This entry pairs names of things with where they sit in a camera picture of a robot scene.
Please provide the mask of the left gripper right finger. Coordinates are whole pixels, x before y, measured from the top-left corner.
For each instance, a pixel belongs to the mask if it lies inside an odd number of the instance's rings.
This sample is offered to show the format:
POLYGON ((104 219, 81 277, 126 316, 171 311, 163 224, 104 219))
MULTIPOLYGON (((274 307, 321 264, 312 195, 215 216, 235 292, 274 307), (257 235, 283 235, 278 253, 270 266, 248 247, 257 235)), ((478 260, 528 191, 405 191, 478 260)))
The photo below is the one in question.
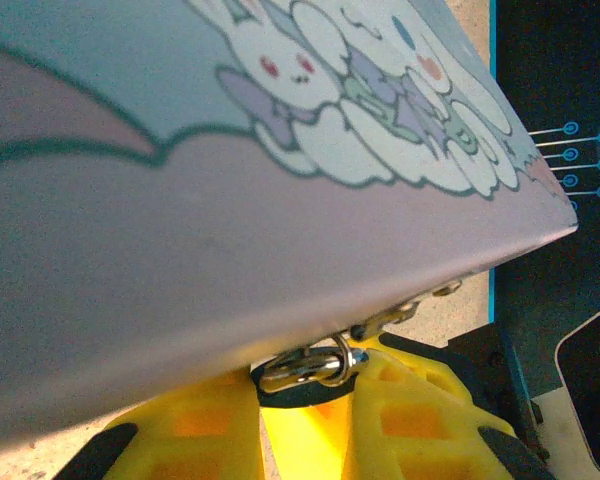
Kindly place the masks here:
POLYGON ((342 480, 555 480, 504 419, 441 361, 361 342, 353 388, 313 416, 343 454, 342 480))

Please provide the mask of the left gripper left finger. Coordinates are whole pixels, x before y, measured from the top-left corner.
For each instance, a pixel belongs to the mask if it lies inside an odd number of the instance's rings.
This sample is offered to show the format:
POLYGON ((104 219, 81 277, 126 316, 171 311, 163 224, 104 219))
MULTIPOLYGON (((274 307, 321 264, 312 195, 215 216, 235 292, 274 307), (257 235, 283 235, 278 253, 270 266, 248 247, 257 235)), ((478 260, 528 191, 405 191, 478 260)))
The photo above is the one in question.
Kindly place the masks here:
POLYGON ((239 369, 118 416, 65 465, 64 480, 300 480, 292 390, 239 369))

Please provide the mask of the small silver padlock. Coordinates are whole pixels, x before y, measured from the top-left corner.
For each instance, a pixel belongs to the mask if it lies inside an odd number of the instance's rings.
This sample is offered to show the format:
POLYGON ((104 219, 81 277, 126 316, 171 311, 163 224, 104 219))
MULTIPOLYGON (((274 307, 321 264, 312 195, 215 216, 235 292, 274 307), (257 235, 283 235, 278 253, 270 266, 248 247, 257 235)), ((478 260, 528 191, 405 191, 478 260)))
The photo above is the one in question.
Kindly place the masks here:
POLYGON ((262 407, 305 408, 351 393, 369 361, 366 349, 336 334, 323 346, 299 347, 262 363, 252 370, 251 379, 262 407))

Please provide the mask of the pink cartoon print box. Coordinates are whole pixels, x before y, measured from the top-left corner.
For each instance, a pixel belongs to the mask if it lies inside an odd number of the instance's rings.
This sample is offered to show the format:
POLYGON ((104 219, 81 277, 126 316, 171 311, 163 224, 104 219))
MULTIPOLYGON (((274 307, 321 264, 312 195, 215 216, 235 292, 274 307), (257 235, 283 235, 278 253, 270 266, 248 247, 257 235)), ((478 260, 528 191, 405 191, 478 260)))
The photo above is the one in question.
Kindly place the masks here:
POLYGON ((445 0, 0 0, 0 450, 577 225, 445 0))

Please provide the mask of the black frame bracket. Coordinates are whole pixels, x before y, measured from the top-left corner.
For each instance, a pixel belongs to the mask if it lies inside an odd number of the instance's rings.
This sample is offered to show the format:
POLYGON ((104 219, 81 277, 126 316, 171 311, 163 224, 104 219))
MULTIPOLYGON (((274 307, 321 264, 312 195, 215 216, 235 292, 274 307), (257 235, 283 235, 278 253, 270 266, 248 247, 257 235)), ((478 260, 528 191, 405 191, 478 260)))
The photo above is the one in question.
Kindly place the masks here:
POLYGON ((466 357, 476 371, 485 410, 506 420, 518 438, 543 462, 550 458, 537 426, 543 417, 529 395, 516 350, 506 332, 490 323, 448 341, 447 348, 466 357))

